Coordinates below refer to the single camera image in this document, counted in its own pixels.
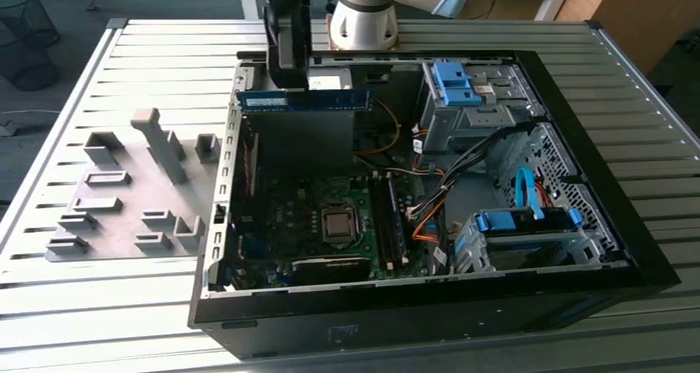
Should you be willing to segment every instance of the white label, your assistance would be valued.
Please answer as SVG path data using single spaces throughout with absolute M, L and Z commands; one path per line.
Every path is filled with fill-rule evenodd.
M 489 84 L 477 84 L 473 86 L 473 91 L 477 94 L 494 94 L 493 87 Z
M 445 254 L 445 252 L 441 251 L 440 248 L 434 248 L 433 257 L 437 260 L 437 262 L 442 264 L 442 266 L 448 263 L 448 255 Z
M 285 106 L 286 98 L 248 98 L 245 104 L 249 107 Z
M 308 88 L 310 90 L 340 89 L 340 77 L 334 76 L 309 76 Z
M 420 139 L 413 139 L 413 152 L 422 154 L 422 141 Z

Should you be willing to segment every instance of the ram slot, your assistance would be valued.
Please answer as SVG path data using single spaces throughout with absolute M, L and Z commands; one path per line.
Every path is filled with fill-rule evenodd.
M 374 233 L 380 264 L 390 271 L 408 264 L 404 219 L 398 211 L 393 182 L 374 173 L 368 182 L 374 217 Z

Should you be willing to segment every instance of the green motherboard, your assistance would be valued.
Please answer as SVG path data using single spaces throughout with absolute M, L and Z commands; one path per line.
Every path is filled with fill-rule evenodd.
M 366 175 L 269 179 L 262 188 L 264 204 L 258 213 L 258 229 L 242 235 L 241 256 L 248 272 L 246 288 L 276 288 L 290 285 L 292 262 L 316 257 L 364 257 L 370 261 L 369 280 L 397 279 L 428 274 L 428 250 L 420 243 L 406 242 L 408 262 L 386 266 L 377 245 L 376 216 L 372 210 Z M 410 181 L 405 175 L 392 180 L 401 214 L 413 204 Z M 329 223 L 321 219 L 333 208 L 352 215 L 353 239 L 329 243 Z

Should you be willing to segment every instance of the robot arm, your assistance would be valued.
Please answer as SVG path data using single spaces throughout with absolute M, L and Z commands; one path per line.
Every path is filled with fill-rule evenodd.
M 308 0 L 268 0 L 265 7 L 266 66 L 280 89 L 308 89 L 312 51 Z
M 398 38 L 393 1 L 453 16 L 465 0 L 338 0 L 330 23 L 330 39 L 342 50 L 388 49 Z M 312 52 L 309 0 L 268 0 L 265 34 L 266 65 L 280 89 L 308 90 L 308 58 Z

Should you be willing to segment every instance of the chair leg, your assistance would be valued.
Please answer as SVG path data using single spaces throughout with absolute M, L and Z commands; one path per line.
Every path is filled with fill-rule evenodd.
M 88 0 L 88 5 L 85 6 L 85 11 L 97 11 L 96 0 Z

